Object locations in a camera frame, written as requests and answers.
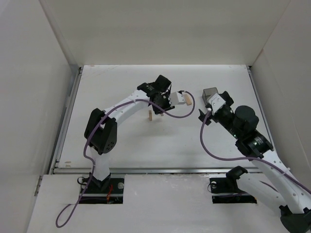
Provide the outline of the wood block one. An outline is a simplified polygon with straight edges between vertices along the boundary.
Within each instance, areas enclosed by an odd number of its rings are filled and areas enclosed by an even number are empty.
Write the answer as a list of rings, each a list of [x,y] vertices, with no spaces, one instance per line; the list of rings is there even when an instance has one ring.
[[[152,120],[153,120],[153,113],[152,113],[152,110],[149,110],[149,111],[148,111],[148,116],[149,116],[149,121],[152,121]]]

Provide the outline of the smoky transparent plastic box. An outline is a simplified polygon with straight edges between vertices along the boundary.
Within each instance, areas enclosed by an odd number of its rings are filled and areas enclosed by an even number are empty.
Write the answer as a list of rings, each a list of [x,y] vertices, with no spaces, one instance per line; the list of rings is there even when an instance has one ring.
[[[218,93],[218,89],[216,87],[203,89],[202,99],[205,106],[208,105],[208,99],[216,93]]]

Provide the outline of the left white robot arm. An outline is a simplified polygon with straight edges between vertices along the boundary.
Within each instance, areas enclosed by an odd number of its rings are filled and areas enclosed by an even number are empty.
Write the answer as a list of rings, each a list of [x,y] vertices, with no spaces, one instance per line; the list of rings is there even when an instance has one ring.
[[[88,148],[95,160],[95,170],[90,186],[98,192],[104,191],[110,181],[109,152],[116,146],[118,127],[137,111],[152,103],[161,109],[153,107],[155,114],[173,109],[169,102],[172,82],[159,75],[152,83],[142,83],[124,100],[116,105],[100,110],[94,109],[86,125],[84,137],[89,139]]]

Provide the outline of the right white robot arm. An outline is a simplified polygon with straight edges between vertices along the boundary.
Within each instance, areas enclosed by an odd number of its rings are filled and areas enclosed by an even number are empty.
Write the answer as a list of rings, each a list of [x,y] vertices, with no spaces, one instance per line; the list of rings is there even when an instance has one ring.
[[[202,126],[219,123],[235,139],[235,146],[242,154],[239,161],[248,160],[254,164],[274,185],[270,188],[252,176],[246,168],[236,166],[226,173],[225,192],[246,192],[276,212],[282,225],[290,233],[307,233],[311,230],[311,191],[300,183],[286,167],[271,142],[257,131],[259,118],[246,105],[236,110],[225,91],[217,88],[203,90],[202,99],[207,112],[200,111]]]

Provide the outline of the wood block two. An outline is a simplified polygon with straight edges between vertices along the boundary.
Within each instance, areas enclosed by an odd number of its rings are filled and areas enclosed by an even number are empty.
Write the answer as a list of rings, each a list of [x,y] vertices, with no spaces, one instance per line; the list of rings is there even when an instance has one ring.
[[[183,96],[184,96],[186,105],[187,105],[187,106],[192,105],[192,101],[191,101],[189,95],[186,93],[186,94],[184,94]]]

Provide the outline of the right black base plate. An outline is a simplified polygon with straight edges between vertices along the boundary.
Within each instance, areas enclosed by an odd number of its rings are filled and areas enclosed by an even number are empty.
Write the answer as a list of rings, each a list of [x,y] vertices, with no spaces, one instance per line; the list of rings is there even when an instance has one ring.
[[[235,187],[226,177],[210,178],[207,189],[213,204],[257,204],[255,197]]]

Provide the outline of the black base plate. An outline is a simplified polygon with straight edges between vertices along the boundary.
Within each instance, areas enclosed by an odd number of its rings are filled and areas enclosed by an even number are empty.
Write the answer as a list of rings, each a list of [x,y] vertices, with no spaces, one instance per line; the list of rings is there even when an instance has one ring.
[[[255,197],[235,187],[226,177],[210,178],[207,189],[213,204],[257,204]]]
[[[111,178],[109,175],[102,182],[92,177],[79,177],[80,194],[84,191],[79,204],[123,204],[124,178]]]

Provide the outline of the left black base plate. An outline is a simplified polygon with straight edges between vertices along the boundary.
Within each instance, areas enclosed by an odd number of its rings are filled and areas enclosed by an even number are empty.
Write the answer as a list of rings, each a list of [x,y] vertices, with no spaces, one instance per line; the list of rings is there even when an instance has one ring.
[[[123,204],[124,178],[111,178],[109,175],[102,182],[92,177],[79,177],[80,194],[84,191],[79,204]]]

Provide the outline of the aluminium rail front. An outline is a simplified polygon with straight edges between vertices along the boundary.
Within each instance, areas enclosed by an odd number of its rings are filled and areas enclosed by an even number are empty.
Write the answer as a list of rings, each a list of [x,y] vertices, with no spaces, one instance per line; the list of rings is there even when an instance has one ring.
[[[231,168],[111,168],[113,174],[220,174]],[[49,174],[88,174],[90,168],[53,168]]]

